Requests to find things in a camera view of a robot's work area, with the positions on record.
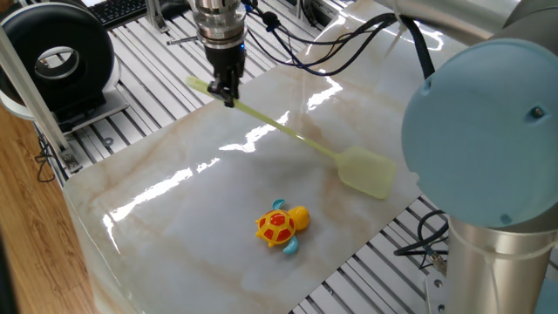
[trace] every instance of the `yellow spatula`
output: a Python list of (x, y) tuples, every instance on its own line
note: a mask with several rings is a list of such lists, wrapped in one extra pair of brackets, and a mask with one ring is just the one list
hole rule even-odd
[[(196, 91), (203, 92), (211, 97), (214, 96), (208, 92), (208, 83), (198, 78), (188, 77), (186, 84)], [(270, 117), (244, 105), (238, 99), (235, 99), (235, 108), (278, 128), (293, 138), (301, 140), (308, 146), (314, 147), (318, 152), (333, 158), (337, 165), (339, 178), (346, 185), (380, 200), (387, 198), (390, 194), (396, 172), (396, 165), (392, 160), (367, 151), (362, 147), (351, 147), (340, 154), (336, 154), (313, 140), (305, 139), (301, 134), (275, 122)]]

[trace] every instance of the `white marble surface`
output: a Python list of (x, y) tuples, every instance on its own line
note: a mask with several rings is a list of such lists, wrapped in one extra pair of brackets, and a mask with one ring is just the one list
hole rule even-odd
[[(386, 11), (348, 7), (319, 39)], [(465, 47), (422, 27), (438, 67)], [(359, 145), (398, 164), (391, 196), (347, 188), (327, 157), (213, 102), (73, 176), (64, 193), (104, 313), (286, 313), (420, 192), (400, 145), (405, 106), (422, 73), (397, 26), (332, 78), (277, 67), (241, 88), (242, 101), (326, 147)], [(342, 64), (364, 37), (324, 69)], [(302, 53), (312, 60), (324, 47)], [(255, 237), (277, 198), (310, 211), (293, 256)]]

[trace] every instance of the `black cable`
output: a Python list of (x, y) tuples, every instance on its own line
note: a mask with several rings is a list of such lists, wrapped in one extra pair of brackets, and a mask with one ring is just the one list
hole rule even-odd
[(38, 136), (38, 145), (41, 147), (41, 153), (38, 156), (35, 156), (35, 162), (41, 164), (41, 166), (38, 169), (37, 181), (39, 181), (41, 183), (47, 183), (47, 182), (53, 181), (54, 179), (56, 179), (56, 177), (53, 174), (52, 178), (47, 179), (47, 180), (43, 180), (43, 179), (41, 179), (41, 173), (43, 173), (44, 164), (46, 164), (48, 162), (49, 158), (54, 158), (54, 156), (49, 154), (49, 152), (48, 152), (50, 144), (44, 138), (44, 134), (41, 134), (41, 135)]
[(433, 263), (429, 263), (429, 264), (426, 264), (426, 265), (424, 265), (424, 266), (420, 266), (420, 267), (418, 267), (418, 270), (423, 270), (423, 269), (428, 268), (428, 267), (430, 267), (430, 266), (434, 266), (434, 264), (433, 264)]
[(434, 210), (428, 214), (426, 214), (424, 217), (422, 217), (420, 219), (420, 221), (418, 222), (418, 242), (415, 242), (414, 244), (410, 244), (404, 248), (401, 249), (396, 249), (393, 252), (393, 255), (395, 256), (405, 256), (406, 253), (408, 253), (409, 251), (411, 251), (412, 249), (418, 249), (421, 247), (425, 247), (425, 246), (429, 246), (429, 244), (431, 244), (432, 242), (435, 242), (436, 240), (438, 240), (441, 236), (444, 235), (444, 233), (449, 229), (449, 224), (448, 222), (446, 222), (444, 224), (444, 226), (442, 226), (442, 228), (440, 228), (440, 230), (436, 231), (433, 235), (427, 237), (426, 239), (423, 238), (422, 236), (422, 227), (424, 226), (425, 222), (430, 218), (433, 217), (434, 215), (441, 215), (444, 214), (443, 211), (441, 210)]
[[(299, 38), (299, 37), (295, 36), (294, 34), (292, 34), (290, 31), (284, 30), (281, 27), (281, 24), (279, 23), (276, 15), (274, 13), (271, 13), (271, 12), (262, 13), (261, 18), (262, 18), (263, 22), (268, 26), (268, 31), (270, 31), (274, 35), (274, 37), (279, 42), (279, 44), (282, 46), (282, 48), (290, 55), (290, 57), (291, 57), (291, 59), (294, 63), (294, 66), (296, 66), (298, 68), (301, 68), (301, 69), (304, 69), (306, 72), (309, 72), (311, 74), (321, 76), (321, 77), (333, 76), (333, 75), (336, 75), (339, 72), (343, 71), (344, 69), (346, 69), (350, 64), (352, 64), (352, 62), (354, 62), (354, 60), (360, 55), (360, 53), (362, 53), (362, 51), (364, 50), (366, 45), (368, 45), (368, 43), (376, 36), (376, 34), (378, 34), (383, 28), (388, 27), (388, 26), (390, 26), (391, 24), (393, 24), (397, 21), (395, 14), (385, 13), (385, 14), (379, 15), (379, 16), (374, 17), (371, 20), (367, 21), (366, 23), (364, 23), (363, 25), (358, 27), (355, 31), (353, 31), (347, 38), (338, 39), (336, 41), (329, 41), (329, 42), (314, 42), (314, 41), (309, 41), (309, 40), (306, 40), (306, 39), (303, 39), (303, 38)], [(409, 17), (401, 16), (401, 22), (403, 22), (404, 26), (407, 27), (409, 32), (412, 34), (412, 38), (413, 38), (414, 43), (415, 43), (415, 49), (416, 49), (417, 54), (418, 54), (418, 61), (419, 61), (420, 66), (423, 70), (423, 75), (424, 75), (425, 79), (427, 79), (428, 77), (430, 77), (430, 75), (432, 75), (434, 73), (435, 69), (434, 69), (432, 60), (430, 58), (430, 53), (428, 52), (428, 46), (426, 45), (425, 38), (423, 37), (422, 33), (420, 32), (420, 29), (418, 28), (418, 26), (414, 23), (414, 21), (412, 19), (410, 19)], [(378, 24), (378, 23), (381, 23), (381, 24), (369, 35), (368, 38), (365, 39), (364, 43), (357, 50), (357, 52), (345, 64), (343, 64), (339, 69), (337, 69), (335, 71), (332, 71), (332, 72), (317, 72), (317, 71), (314, 71), (314, 70), (310, 69), (310, 66), (321, 64), (322, 62), (325, 62), (328, 59), (332, 58), (350, 40), (352, 40), (354, 37), (356, 37), (358, 35), (361, 35), (364, 31), (367, 31), (373, 25)], [(293, 51), (279, 37), (279, 35), (276, 32), (276, 29), (278, 29), (281, 32), (286, 33), (287, 36), (289, 36), (289, 38), (294, 38), (295, 40), (299, 40), (299, 41), (301, 41), (303, 43), (306, 43), (306, 44), (322, 44), (322, 45), (339, 44), (339, 46), (334, 51), (330, 50), (328, 52), (328, 54), (326, 54), (326, 56), (324, 56), (323, 58), (320, 58), (317, 61), (315, 61), (313, 63), (310, 63), (310, 64), (304, 64), (303, 62), (301, 62), (296, 57), (296, 55), (293, 53)]]
[[(420, 219), (420, 221), (418, 222), (418, 226), (417, 226), (417, 236), (418, 236), (418, 241), (419, 241), (419, 242), (425, 240), (424, 237), (422, 236), (422, 228), (424, 227), (426, 221), (427, 221), (430, 217), (433, 217), (433, 216), (435, 216), (435, 215), (443, 215), (443, 214), (444, 214), (444, 212), (443, 212), (442, 210), (434, 210), (434, 211), (431, 211), (430, 213), (424, 215), (424, 216)], [(440, 230), (438, 230), (436, 233), (434, 233), (434, 235), (437, 235), (437, 234), (439, 234), (442, 230), (444, 230), (444, 231), (441, 232), (441, 234), (439, 234), (439, 236), (437, 237), (437, 238), (439, 238), (439, 237), (441, 237), (448, 229), (449, 229), (449, 224), (446, 222), (446, 223), (444, 224), (444, 226), (442, 226), (442, 228), (441, 228)]]
[(393, 24), (393, 22), (383, 22), (381, 23), (381, 25), (379, 25), (377, 27), (376, 30), (374, 30), (369, 36), (368, 38), (365, 39), (364, 43), (360, 46), (360, 48), (358, 48), (357, 52), (350, 57), (350, 59), (343, 65), (341, 65), (341, 67), (339, 67), (338, 69), (331, 71), (331, 72), (318, 72), (318, 71), (314, 71), (312, 69), (309, 68), (308, 65), (303, 64), (293, 53), (293, 51), (289, 51), (289, 48), (287, 47), (287, 45), (282, 41), (282, 39), (279, 37), (279, 35), (277, 35), (277, 32), (275, 30), (272, 30), (271, 33), (273, 34), (273, 36), (275, 36), (275, 38), (277, 39), (277, 41), (279, 42), (279, 44), (283, 47), (283, 49), (285, 49), (287, 51), (287, 53), (290, 55), (290, 57), (295, 61), (295, 64), (298, 65), (299, 67), (301, 67), (302, 69), (304, 69), (306, 72), (310, 73), (310, 74), (314, 74), (316, 76), (320, 76), (320, 77), (326, 77), (326, 76), (334, 76), (338, 73), (340, 73), (341, 71), (343, 71), (344, 69), (346, 69), (347, 67), (349, 67), (349, 65), (351, 65), (357, 58), (358, 56), (362, 53), (362, 51), (366, 48), (366, 46), (368, 45), (368, 43), (385, 27), (389, 26)]
[(415, 22), (409, 17), (399, 16), (405, 27), (409, 30), (412, 36), (412, 40), (415, 42), (415, 50), (417, 51), (418, 61), (420, 67), (422, 68), (423, 75), (425, 79), (428, 79), (434, 74), (436, 69), (434, 69), (434, 64), (430, 58), (430, 52), (428, 52), (428, 45), (426, 44), (425, 37), (422, 36), (420, 28), (415, 24)]
[(304, 16), (306, 17), (306, 19), (308, 20), (308, 23), (310, 24), (310, 26), (317, 28), (316, 19), (313, 18), (314, 16), (311, 17), (311, 16), (306, 12), (306, 10), (304, 9), (304, 3), (302, 3), (302, 1), (301, 1), (301, 3), (300, 3), (300, 8), (303, 10), (303, 14), (304, 14)]
[[(447, 255), (447, 250), (434, 250), (433, 252), (436, 252), (436, 253), (441, 254), (441, 255)], [(420, 250), (420, 251), (403, 252), (403, 253), (399, 254), (398, 256), (428, 255), (428, 253), (429, 252), (426, 252), (425, 250)]]

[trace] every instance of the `keyboard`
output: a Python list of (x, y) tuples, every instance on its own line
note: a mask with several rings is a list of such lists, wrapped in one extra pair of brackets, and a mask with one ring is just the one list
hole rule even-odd
[(127, 23), (147, 12), (145, 0), (107, 0), (87, 9), (107, 29)]

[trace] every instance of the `yellow toy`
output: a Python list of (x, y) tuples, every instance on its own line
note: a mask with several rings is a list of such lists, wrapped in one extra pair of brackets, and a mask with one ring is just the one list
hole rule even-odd
[(270, 248), (276, 244), (283, 244), (289, 241), (289, 245), (287, 245), (283, 252), (293, 254), (298, 249), (295, 231), (302, 230), (308, 226), (310, 213), (304, 206), (295, 207), (289, 212), (284, 211), (280, 209), (284, 203), (285, 200), (274, 201), (271, 206), (273, 210), (255, 221), (258, 225), (258, 231), (255, 233), (255, 236), (265, 240)]

